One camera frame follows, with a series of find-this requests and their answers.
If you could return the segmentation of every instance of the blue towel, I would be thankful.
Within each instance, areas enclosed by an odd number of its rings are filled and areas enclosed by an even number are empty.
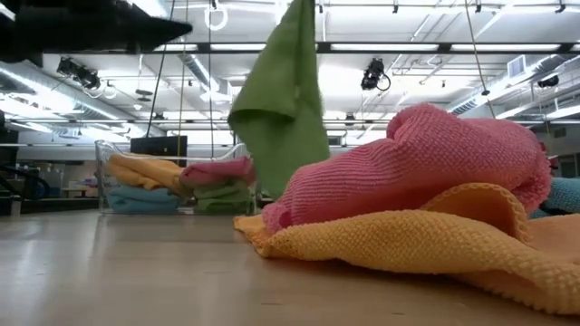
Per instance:
[[[121,214],[177,213],[182,199],[166,188],[147,190],[141,187],[121,186],[107,196],[113,212]]]
[[[580,178],[554,177],[552,188],[540,209],[530,218],[580,213]]]

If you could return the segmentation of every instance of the clear plastic bin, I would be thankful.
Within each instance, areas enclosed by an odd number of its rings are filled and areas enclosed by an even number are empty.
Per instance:
[[[113,211],[108,203],[107,196],[110,192],[122,185],[117,178],[111,175],[107,169],[108,161],[113,154],[123,155],[126,158],[135,159],[166,159],[166,160],[186,160],[187,165],[196,162],[208,162],[208,161],[227,161],[233,158],[249,157],[246,150],[245,144],[237,144],[231,148],[226,154],[217,158],[183,158],[183,157],[160,157],[160,156],[141,156],[134,155],[131,153],[126,153],[117,148],[114,144],[105,140],[95,141],[96,147],[96,159],[97,159],[97,180],[99,188],[99,210],[102,214],[117,214]],[[249,187],[251,194],[251,200],[247,205],[246,214],[253,215],[256,213],[256,185],[251,185]],[[179,207],[179,210],[175,214],[179,215],[194,215],[196,211],[196,200],[192,197],[190,200],[185,202]]]

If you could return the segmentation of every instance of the pink towel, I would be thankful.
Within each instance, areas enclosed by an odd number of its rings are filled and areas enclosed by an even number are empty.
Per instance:
[[[256,180],[254,164],[247,157],[229,161],[194,163],[185,168],[179,181],[186,187],[218,185],[229,178],[243,179],[248,185]]]
[[[514,122],[462,120],[430,104],[399,113],[387,138],[299,168],[266,206],[270,232],[384,210],[416,209],[449,188],[485,182],[510,190],[528,213],[550,189],[534,134]]]

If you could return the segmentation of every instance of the orange towel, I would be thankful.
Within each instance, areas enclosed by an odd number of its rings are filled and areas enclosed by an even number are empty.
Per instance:
[[[264,257],[449,274],[536,310],[580,315],[580,216],[528,222],[524,207],[500,186],[465,184],[421,210],[291,226],[273,235],[261,216],[238,217],[234,226]]]
[[[127,186],[148,190],[166,187],[180,197],[193,196],[192,190],[183,187],[179,182],[182,168],[168,160],[128,158],[113,154],[107,162],[107,169]]]

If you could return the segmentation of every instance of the towel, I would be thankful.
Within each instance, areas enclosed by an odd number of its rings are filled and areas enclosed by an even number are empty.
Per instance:
[[[534,134],[514,122],[459,119],[429,104],[401,111],[387,138],[302,167],[265,207],[270,231],[383,210],[416,209],[445,189],[486,182],[528,213],[549,192],[550,167]]]
[[[249,186],[256,180],[254,164],[246,157],[234,158],[229,161],[213,161],[194,163],[185,168],[179,181],[185,187],[223,184],[229,178],[240,178]]]
[[[194,190],[196,212],[202,214],[242,214],[251,202],[250,190],[244,180],[230,179],[224,185],[199,186]]]
[[[147,190],[128,186],[113,189],[107,200],[113,212],[121,214],[173,214],[182,203],[166,188]]]
[[[128,158],[113,154],[107,162],[109,173],[121,183],[152,190],[166,187],[174,194],[191,198],[191,190],[179,182],[181,168],[168,160],[153,158]]]
[[[580,178],[554,177],[550,194],[530,217],[580,213]]]
[[[314,46],[314,2],[294,0],[270,35],[227,118],[272,198],[295,171],[330,157]]]
[[[466,184],[420,210],[292,226],[273,235],[261,216],[238,217],[234,226],[264,257],[448,274],[536,310],[578,315],[578,217],[528,222],[525,208],[505,188]]]

